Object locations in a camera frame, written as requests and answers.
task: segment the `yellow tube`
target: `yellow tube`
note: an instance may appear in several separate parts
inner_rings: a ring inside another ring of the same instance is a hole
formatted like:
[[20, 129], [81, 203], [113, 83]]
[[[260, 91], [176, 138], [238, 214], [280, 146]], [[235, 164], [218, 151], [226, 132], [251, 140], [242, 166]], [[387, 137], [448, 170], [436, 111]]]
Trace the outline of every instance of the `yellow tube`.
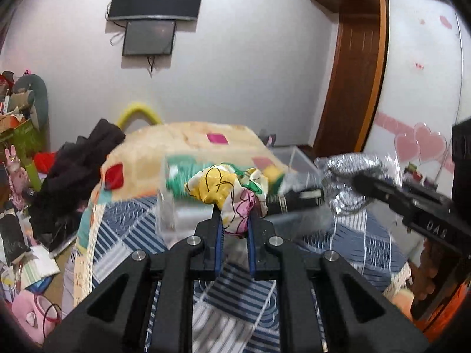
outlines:
[[140, 102], [131, 103], [131, 105], [124, 110], [123, 114], [120, 115], [119, 119], [116, 121], [117, 127], [123, 130], [126, 122], [136, 113], [141, 113], [147, 117], [150, 125], [158, 125], [162, 123], [160, 117], [154, 113], [147, 105]]

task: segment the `metal bolt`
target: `metal bolt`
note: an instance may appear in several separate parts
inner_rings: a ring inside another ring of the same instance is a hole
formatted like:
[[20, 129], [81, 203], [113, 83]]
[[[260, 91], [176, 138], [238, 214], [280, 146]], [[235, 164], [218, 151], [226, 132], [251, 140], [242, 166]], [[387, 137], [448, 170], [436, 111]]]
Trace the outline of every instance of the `metal bolt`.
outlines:
[[201, 243], [201, 238], [199, 236], [196, 236], [196, 235], [188, 236], [187, 237], [187, 243], [190, 246], [197, 246], [198, 244]]
[[328, 261], [336, 261], [336, 260], [338, 260], [339, 255], [338, 255], [337, 252], [332, 251], [331, 249], [329, 249], [328, 251], [324, 252], [324, 257], [325, 257]]
[[283, 238], [280, 238], [279, 236], [272, 236], [270, 239], [268, 239], [268, 243], [275, 247], [278, 247], [283, 244]]
[[138, 249], [131, 254], [131, 257], [135, 261], [142, 261], [145, 259], [145, 252], [142, 249]]

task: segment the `pink rabbit toy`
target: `pink rabbit toy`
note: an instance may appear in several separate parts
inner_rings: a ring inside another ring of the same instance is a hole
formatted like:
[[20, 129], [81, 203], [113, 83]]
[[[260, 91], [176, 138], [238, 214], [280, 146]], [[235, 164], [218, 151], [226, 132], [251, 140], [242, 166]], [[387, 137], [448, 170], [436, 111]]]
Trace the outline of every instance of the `pink rabbit toy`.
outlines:
[[29, 178], [26, 170], [21, 167], [20, 159], [16, 156], [15, 146], [11, 146], [10, 150], [5, 149], [6, 169], [8, 170], [11, 196], [13, 205], [18, 209], [24, 208], [24, 200], [22, 192], [29, 186]]

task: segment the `blue striped fabric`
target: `blue striped fabric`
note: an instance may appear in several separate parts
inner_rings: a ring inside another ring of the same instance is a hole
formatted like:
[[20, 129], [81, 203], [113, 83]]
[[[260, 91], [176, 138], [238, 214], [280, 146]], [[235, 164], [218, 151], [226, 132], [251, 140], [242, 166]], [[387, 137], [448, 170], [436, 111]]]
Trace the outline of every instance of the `blue striped fabric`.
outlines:
[[[93, 256], [92, 287], [116, 268], [132, 251], [161, 253], [167, 248], [156, 235], [156, 197], [109, 203], [98, 229]], [[366, 211], [339, 217], [325, 232], [305, 235], [302, 249], [321, 253], [337, 250], [380, 291], [399, 272], [406, 259], [389, 234]], [[252, 280], [247, 256], [225, 250], [226, 258], [214, 282], [196, 281], [193, 295], [194, 352], [279, 352], [279, 311], [275, 282]], [[147, 326], [149, 349], [160, 284]], [[323, 335], [319, 308], [319, 328]]]

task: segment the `heart decal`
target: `heart decal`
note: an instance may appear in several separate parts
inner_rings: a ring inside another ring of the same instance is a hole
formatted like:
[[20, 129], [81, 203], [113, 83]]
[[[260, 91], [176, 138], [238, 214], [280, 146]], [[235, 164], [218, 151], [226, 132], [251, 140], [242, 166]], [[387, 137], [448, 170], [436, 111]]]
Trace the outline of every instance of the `heart decal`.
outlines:
[[417, 123], [414, 127], [414, 139], [420, 149], [420, 163], [438, 159], [447, 149], [447, 140], [440, 133], [432, 133], [425, 123]]
[[420, 154], [418, 142], [406, 134], [398, 134], [394, 138], [394, 147], [396, 149], [399, 162], [406, 162], [416, 159]]

